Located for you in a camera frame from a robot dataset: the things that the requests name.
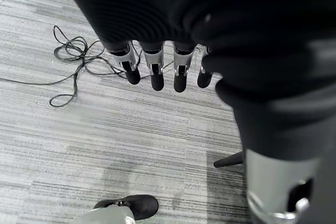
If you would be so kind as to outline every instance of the black shoe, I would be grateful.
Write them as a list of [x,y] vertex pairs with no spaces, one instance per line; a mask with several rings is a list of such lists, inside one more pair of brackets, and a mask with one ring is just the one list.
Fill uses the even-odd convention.
[[154,216],[158,209],[158,200],[151,195],[131,195],[122,199],[107,199],[98,202],[94,209],[111,205],[127,206],[131,209],[135,220],[144,220]]

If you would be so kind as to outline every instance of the gray carpet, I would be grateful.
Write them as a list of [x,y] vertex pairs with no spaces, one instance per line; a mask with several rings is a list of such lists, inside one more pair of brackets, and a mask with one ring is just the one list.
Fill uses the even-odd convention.
[[[53,56],[54,24],[68,37],[97,39],[73,0],[0,0],[1,77],[52,82],[71,74],[78,63]],[[166,63],[172,52],[167,42]],[[99,200],[129,194],[159,200],[157,215],[139,223],[248,223],[243,168],[212,166],[240,142],[232,111],[214,90],[219,78],[198,88],[200,62],[197,50],[183,93],[173,90],[172,66],[161,92],[149,79],[132,86],[82,71],[78,98],[60,109],[48,101],[72,93],[72,80],[1,81],[0,223],[70,223]],[[144,63],[140,73],[148,74]]]

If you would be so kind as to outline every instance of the gray pant leg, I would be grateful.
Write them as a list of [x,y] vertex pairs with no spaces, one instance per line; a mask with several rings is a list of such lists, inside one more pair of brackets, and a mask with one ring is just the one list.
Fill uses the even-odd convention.
[[128,207],[111,205],[88,212],[71,224],[135,224],[135,220]]

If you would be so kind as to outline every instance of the tangled cable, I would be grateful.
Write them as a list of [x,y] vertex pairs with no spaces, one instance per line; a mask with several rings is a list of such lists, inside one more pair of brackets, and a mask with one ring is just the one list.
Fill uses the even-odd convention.
[[[61,40],[59,40],[59,38],[57,37],[56,35],[56,30],[58,30],[62,36],[64,37],[64,39],[66,40],[66,42],[62,42]],[[80,61],[80,64],[79,66],[77,67],[77,69],[71,74],[69,75],[68,77],[65,77],[59,81],[55,81],[55,82],[46,82],[46,83],[38,83],[38,82],[24,82],[24,81],[17,81],[17,80],[11,80],[11,79],[7,79],[7,78],[1,78],[0,77],[0,80],[2,81],[8,81],[8,82],[14,82],[14,83],[20,83],[20,84],[26,84],[26,85],[36,85],[36,86],[49,86],[49,85],[54,85],[54,84],[58,84],[58,83],[61,83],[65,80],[68,80],[70,79],[71,77],[73,77],[74,79],[74,85],[73,85],[73,93],[72,94],[58,94],[54,97],[52,97],[50,100],[49,100],[49,104],[53,107],[56,107],[56,108],[59,108],[59,107],[63,107],[65,105],[67,105],[68,103],[70,103],[75,97],[77,97],[77,94],[78,94],[78,86],[77,86],[77,80],[78,80],[78,73],[80,72],[80,70],[82,68],[85,68],[85,70],[90,73],[90,74],[93,74],[93,75],[96,75],[96,76],[107,76],[107,75],[111,75],[111,74],[116,74],[118,75],[120,78],[124,78],[126,79],[125,76],[123,76],[122,74],[125,73],[125,71],[113,66],[107,59],[105,59],[104,57],[102,57],[101,55],[103,54],[104,52],[104,47],[102,47],[102,50],[96,54],[96,55],[93,55],[93,56],[87,56],[87,52],[92,48],[93,45],[95,45],[96,43],[99,43],[100,40],[96,40],[95,42],[93,42],[90,46],[88,46],[88,43],[86,42],[86,40],[82,37],[82,36],[77,36],[73,39],[68,39],[67,36],[63,33],[63,31],[58,27],[58,26],[54,26],[53,27],[53,35],[54,35],[54,38],[61,44],[61,46],[57,47],[55,50],[54,50],[54,56],[60,60],[60,61],[63,61],[63,62],[74,62],[74,61]],[[141,62],[141,53],[142,53],[142,49],[140,51],[140,53],[137,52],[137,50],[135,49],[133,43],[132,43],[132,48],[138,58],[138,61],[136,63],[136,65],[138,66]],[[63,58],[59,55],[59,51],[61,49],[64,49],[66,51],[66,53],[69,55],[69,57],[66,57],[66,58]],[[72,53],[71,51],[74,50],[76,52],[78,52],[77,54],[74,54]],[[96,73],[96,72],[93,72],[91,71],[87,64],[88,63],[91,63],[95,60],[102,60],[104,61],[107,66],[111,69],[111,72],[109,73]],[[56,98],[59,98],[59,97],[69,97],[69,100],[66,101],[65,103],[62,103],[60,105],[56,105],[53,103],[53,100],[56,99]]]

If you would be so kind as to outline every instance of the black fingertip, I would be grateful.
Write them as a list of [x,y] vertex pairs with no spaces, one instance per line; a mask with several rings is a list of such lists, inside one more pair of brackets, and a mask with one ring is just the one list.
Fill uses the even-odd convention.
[[160,91],[164,86],[163,74],[155,73],[151,76],[152,87],[155,91]]
[[126,72],[126,77],[128,79],[128,81],[133,84],[136,85],[140,82],[140,73],[138,68],[136,68],[134,71],[127,71]]
[[180,74],[174,77],[174,89],[178,93],[182,93],[187,87],[187,76]]
[[210,85],[211,78],[212,78],[211,72],[206,71],[205,73],[202,73],[200,70],[198,73],[197,85],[202,89],[206,88]]

